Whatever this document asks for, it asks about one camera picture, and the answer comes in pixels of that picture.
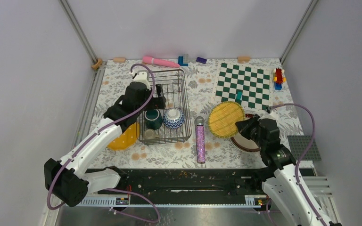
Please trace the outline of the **dark green mug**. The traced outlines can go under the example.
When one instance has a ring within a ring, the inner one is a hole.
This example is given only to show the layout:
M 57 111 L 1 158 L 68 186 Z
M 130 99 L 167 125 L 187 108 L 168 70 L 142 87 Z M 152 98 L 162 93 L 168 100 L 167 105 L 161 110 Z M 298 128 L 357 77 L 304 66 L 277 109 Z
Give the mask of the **dark green mug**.
M 145 111 L 143 118 L 147 129 L 158 130 L 163 124 L 163 118 L 158 109 Z

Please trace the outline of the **black glossy plate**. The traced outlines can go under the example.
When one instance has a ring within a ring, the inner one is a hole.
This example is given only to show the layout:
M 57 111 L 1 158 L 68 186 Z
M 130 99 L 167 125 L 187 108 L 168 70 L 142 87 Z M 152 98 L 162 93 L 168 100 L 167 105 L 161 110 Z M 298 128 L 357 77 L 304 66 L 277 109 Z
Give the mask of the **black glossy plate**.
M 259 152 L 260 148 L 256 145 L 253 140 L 246 139 L 241 134 L 237 133 L 235 136 L 230 138 L 232 144 L 241 151 L 255 153 Z

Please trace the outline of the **green woven bamboo plate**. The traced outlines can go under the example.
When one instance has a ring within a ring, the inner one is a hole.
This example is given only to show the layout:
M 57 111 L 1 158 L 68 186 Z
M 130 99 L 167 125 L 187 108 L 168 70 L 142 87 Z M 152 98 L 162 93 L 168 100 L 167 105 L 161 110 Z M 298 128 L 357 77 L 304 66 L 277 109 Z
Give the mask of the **green woven bamboo plate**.
M 235 125 L 245 119 L 245 111 L 239 103 L 225 101 L 218 104 L 210 113 L 208 126 L 217 138 L 230 138 L 238 133 Z

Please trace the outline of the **blue white patterned bowl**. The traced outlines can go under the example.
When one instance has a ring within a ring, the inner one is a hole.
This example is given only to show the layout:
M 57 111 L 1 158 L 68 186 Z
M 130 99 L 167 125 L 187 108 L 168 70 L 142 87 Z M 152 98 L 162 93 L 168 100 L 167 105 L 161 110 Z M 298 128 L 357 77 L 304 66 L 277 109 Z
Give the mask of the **blue white patterned bowl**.
M 185 116 L 178 108 L 171 108 L 165 111 L 163 116 L 163 123 L 170 129 L 178 129 L 185 122 Z

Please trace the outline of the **small beige cup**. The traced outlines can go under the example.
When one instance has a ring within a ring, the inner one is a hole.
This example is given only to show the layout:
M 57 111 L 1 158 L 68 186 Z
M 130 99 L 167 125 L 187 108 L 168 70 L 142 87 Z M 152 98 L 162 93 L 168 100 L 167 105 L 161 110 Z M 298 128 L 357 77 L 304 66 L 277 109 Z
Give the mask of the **small beige cup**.
M 147 129 L 142 134 L 143 140 L 159 139 L 160 135 L 153 129 Z

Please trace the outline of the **purple glitter microphone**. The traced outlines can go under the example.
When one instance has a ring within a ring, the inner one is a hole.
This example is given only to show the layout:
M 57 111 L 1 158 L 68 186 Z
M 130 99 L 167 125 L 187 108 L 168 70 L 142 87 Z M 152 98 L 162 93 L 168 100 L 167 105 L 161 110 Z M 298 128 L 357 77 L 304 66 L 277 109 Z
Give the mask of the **purple glitter microphone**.
M 196 135 L 197 162 L 199 164 L 204 164 L 206 162 L 204 118 L 202 116 L 198 116 L 195 119 L 194 123 Z

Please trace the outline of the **yellow polka dot plate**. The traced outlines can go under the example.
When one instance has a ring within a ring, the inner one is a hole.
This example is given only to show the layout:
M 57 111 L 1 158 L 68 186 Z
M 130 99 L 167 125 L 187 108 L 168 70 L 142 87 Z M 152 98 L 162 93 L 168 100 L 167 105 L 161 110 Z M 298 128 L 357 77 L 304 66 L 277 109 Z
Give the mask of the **yellow polka dot plate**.
M 111 150 L 124 150 L 134 145 L 140 134 L 140 124 L 132 124 L 123 134 L 108 144 L 107 148 Z

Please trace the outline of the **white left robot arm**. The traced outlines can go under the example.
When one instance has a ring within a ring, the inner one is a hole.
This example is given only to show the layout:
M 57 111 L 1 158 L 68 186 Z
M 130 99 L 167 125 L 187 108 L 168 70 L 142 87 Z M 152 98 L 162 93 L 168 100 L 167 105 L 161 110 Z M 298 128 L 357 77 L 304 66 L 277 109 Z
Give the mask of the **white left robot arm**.
M 87 173 L 96 157 L 116 138 L 136 123 L 147 108 L 155 92 L 155 79 L 150 70 L 132 72 L 131 83 L 115 104 L 108 108 L 97 127 L 73 150 L 59 160 L 48 159 L 44 164 L 47 206 L 51 210 L 51 196 L 63 204 L 78 205 L 87 194 L 111 188 L 115 193 L 127 189 L 127 181 L 113 169 Z

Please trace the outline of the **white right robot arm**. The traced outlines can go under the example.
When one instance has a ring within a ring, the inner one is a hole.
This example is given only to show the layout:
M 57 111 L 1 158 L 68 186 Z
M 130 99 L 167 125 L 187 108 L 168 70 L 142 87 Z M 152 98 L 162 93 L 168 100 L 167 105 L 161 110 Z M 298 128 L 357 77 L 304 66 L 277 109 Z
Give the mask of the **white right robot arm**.
M 254 172 L 251 187 L 265 193 L 291 226 L 334 226 L 312 195 L 299 171 L 295 158 L 280 140 L 276 120 L 254 115 L 235 123 L 241 136 L 260 148 L 264 168 Z

